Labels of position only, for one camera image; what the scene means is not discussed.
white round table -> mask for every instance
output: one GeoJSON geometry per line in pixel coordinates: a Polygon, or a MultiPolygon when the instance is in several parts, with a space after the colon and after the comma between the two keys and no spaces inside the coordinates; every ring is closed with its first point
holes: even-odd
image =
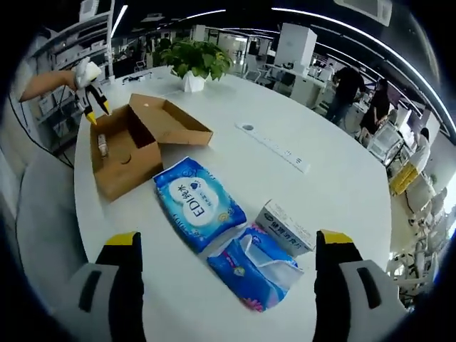
{"type": "MultiPolygon", "coordinates": [[[[189,155],[207,167],[254,220],[271,198],[316,232],[350,236],[364,259],[383,269],[389,255],[391,213],[384,167],[355,140],[310,109],[234,76],[183,93],[169,69],[145,81],[104,87],[111,108],[131,93],[162,96],[214,131],[209,146],[162,146],[165,167],[189,155]],[[235,127],[251,123],[263,136],[310,163],[304,175],[235,127]]],[[[286,298],[268,311],[250,311],[178,237],[160,208],[152,180],[108,203],[99,195],[82,119],[76,145],[75,198],[83,244],[94,262],[117,233],[142,235],[143,324],[149,341],[310,341],[314,335],[315,253],[300,256],[305,271],[286,298]]]]}

small bottle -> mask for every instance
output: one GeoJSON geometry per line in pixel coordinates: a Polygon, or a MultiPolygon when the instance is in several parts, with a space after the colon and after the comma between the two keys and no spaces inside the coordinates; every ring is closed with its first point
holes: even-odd
{"type": "Polygon", "coordinates": [[[98,149],[100,150],[101,157],[105,159],[108,156],[108,144],[106,143],[106,136],[104,134],[98,136],[98,149]]]}

white flower pot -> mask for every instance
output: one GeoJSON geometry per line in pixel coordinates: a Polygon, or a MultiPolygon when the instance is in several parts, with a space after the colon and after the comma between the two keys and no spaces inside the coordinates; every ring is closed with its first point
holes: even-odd
{"type": "Polygon", "coordinates": [[[206,80],[201,76],[193,76],[192,71],[188,71],[183,79],[184,92],[195,93],[204,89],[206,80]]]}

power strip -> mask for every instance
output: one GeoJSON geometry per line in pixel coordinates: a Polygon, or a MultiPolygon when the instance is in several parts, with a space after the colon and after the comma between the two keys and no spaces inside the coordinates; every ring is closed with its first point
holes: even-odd
{"type": "Polygon", "coordinates": [[[234,125],[236,126],[236,128],[239,128],[241,131],[250,135],[256,141],[269,148],[272,152],[275,152],[277,155],[282,157],[282,159],[292,164],[296,169],[298,169],[302,173],[306,174],[309,171],[310,164],[308,164],[301,157],[296,156],[289,150],[284,150],[280,148],[280,146],[278,146],[271,139],[265,138],[262,135],[260,135],[257,132],[257,130],[255,130],[255,127],[253,125],[249,123],[236,123],[234,125]]]}

blue packaging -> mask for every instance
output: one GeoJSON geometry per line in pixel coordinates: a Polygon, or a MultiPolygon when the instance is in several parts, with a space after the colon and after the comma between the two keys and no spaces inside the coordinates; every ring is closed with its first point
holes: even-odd
{"type": "Polygon", "coordinates": [[[284,299],[303,274],[296,261],[255,224],[223,244],[207,262],[246,306],[260,312],[284,299]]]}
{"type": "Polygon", "coordinates": [[[153,179],[177,228],[197,252],[222,232],[247,220],[219,181],[189,157],[153,179]]]}

